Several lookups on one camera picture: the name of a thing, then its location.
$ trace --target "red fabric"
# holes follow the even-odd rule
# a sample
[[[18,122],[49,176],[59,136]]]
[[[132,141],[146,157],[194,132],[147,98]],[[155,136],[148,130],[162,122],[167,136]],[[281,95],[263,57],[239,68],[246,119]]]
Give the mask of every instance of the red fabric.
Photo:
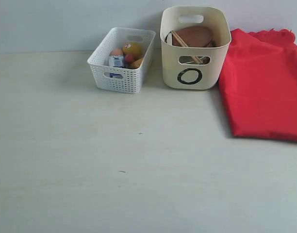
[[[297,141],[297,46],[288,30],[231,32],[219,80],[234,136]]]

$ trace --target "table surface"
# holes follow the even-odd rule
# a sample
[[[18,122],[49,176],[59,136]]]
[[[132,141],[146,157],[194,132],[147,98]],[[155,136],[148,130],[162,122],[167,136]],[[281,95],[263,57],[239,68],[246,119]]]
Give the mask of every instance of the table surface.
[[[159,50],[136,95],[90,54],[0,54],[0,233],[297,233],[297,143],[233,138]]]

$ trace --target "wall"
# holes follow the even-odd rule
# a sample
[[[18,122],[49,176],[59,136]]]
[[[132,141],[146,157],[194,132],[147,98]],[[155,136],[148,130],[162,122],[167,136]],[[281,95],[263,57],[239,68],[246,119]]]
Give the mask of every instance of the wall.
[[[297,0],[0,0],[0,52],[93,50],[112,27],[159,31],[173,5],[221,9],[231,29],[292,29]]]

